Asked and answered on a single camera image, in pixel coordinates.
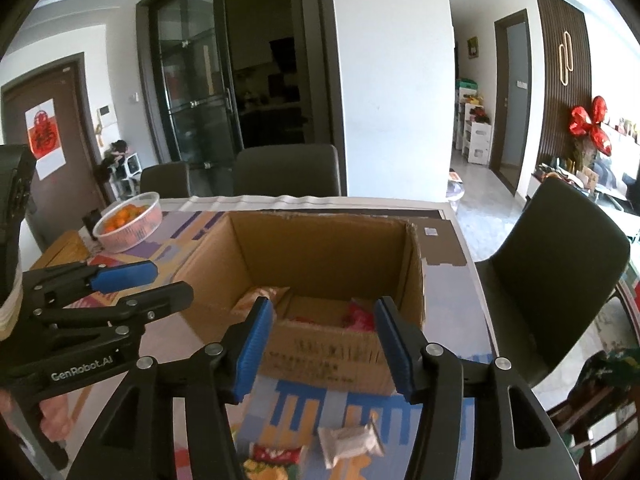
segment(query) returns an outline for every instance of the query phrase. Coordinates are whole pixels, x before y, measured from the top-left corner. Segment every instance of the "human hand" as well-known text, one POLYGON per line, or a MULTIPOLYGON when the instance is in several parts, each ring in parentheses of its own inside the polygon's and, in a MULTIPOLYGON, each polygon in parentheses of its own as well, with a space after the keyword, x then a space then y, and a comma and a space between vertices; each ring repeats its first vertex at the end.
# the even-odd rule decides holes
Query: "human hand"
MULTIPOLYGON (((9 392, 0 390, 0 415, 6 416, 14 410, 14 400, 9 392)), ((73 427, 69 417, 69 402, 66 395, 45 399, 40 403, 42 420, 40 431, 52 442, 65 440, 73 427)), ((15 433, 9 422, 7 426, 15 433)))

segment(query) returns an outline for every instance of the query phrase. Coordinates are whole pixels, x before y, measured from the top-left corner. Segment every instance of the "heart-shaped balloon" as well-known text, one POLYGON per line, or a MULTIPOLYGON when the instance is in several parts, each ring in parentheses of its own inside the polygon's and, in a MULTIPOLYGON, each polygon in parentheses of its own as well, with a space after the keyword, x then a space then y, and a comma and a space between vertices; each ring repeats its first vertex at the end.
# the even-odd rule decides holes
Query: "heart-shaped balloon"
POLYGON ((604 121, 604 117, 607 115, 607 104, 604 101, 604 97, 596 96, 593 98, 593 112, 591 113, 591 119, 594 124, 600 124, 604 121))
POLYGON ((591 128, 591 140, 599 152, 611 156, 611 141, 609 140, 609 136, 602 131, 601 127, 594 125, 591 128))
POLYGON ((591 119, 584 106, 577 106, 571 110, 572 122, 569 124, 569 131, 574 137, 582 137, 591 131, 591 119))

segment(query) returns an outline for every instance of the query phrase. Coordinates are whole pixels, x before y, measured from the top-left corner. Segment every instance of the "sliding glass door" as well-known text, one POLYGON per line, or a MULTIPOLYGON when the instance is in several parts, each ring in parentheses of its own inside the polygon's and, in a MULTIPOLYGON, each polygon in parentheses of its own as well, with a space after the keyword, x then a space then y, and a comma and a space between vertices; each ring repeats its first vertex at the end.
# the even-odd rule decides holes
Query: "sliding glass door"
POLYGON ((232 195, 231 171, 242 140, 224 0, 165 0, 150 17, 156 87, 164 96, 160 110, 172 159, 191 164, 196 192, 232 195))

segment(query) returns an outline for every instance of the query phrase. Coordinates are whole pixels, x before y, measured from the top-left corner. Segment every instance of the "dark gray chair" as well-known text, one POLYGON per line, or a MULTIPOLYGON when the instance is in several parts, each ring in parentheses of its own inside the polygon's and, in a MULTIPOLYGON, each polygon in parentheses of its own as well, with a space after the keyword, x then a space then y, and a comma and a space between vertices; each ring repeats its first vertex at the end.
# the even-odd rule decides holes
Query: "dark gray chair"
POLYGON ((160 198, 189 198, 189 164, 168 162, 145 168, 140 175, 140 193, 155 191, 160 198))
POLYGON ((476 263, 498 352, 530 386, 577 343, 629 254, 628 239, 598 206, 548 178, 496 253, 476 263))
POLYGON ((233 178, 235 195, 340 196, 338 154, 330 144, 247 148, 233 178))

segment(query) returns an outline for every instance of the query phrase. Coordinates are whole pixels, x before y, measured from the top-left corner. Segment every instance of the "picture frame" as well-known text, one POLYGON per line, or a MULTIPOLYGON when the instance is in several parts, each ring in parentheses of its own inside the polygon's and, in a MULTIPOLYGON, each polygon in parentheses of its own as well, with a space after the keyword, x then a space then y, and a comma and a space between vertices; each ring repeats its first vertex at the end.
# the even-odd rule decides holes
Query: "picture frame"
POLYGON ((478 37, 474 36, 469 40, 466 40, 466 48, 469 52, 469 59, 478 57, 478 37))

